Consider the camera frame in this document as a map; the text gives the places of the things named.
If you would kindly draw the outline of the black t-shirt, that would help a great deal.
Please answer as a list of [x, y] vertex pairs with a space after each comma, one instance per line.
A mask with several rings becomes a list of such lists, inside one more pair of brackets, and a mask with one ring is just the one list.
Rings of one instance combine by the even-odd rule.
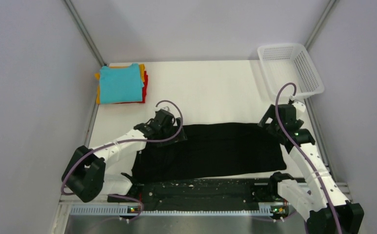
[[277, 139], [256, 123], [185, 125], [187, 139], [136, 155], [132, 176], [141, 183], [234, 176], [287, 168]]

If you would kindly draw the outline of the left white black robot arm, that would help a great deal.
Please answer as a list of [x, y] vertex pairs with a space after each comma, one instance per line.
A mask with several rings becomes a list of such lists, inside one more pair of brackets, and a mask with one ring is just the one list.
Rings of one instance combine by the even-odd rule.
[[125, 201], [133, 201], [138, 189], [132, 177], [111, 167], [136, 156], [146, 146], [162, 147], [186, 139], [183, 116], [175, 117], [159, 109], [153, 118], [112, 141], [95, 148], [79, 146], [61, 177], [61, 192], [75, 195], [82, 202], [90, 202], [99, 195], [120, 195]]

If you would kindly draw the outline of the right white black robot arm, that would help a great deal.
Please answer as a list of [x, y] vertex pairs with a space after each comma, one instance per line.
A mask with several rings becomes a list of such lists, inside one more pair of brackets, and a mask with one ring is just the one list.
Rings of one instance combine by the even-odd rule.
[[288, 173], [269, 178], [267, 194], [274, 201], [286, 200], [304, 219], [309, 234], [357, 234], [364, 210], [352, 203], [333, 180], [318, 152], [315, 138], [303, 129], [301, 102], [270, 105], [259, 126], [278, 140], [298, 166], [309, 188], [304, 190]]

